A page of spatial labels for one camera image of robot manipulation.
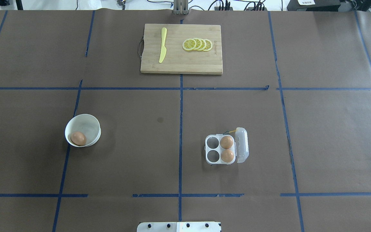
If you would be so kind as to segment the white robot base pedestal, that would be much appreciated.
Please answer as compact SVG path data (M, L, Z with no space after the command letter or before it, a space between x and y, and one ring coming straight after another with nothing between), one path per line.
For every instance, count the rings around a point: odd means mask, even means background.
M220 222L144 222L139 223L137 232L221 232Z

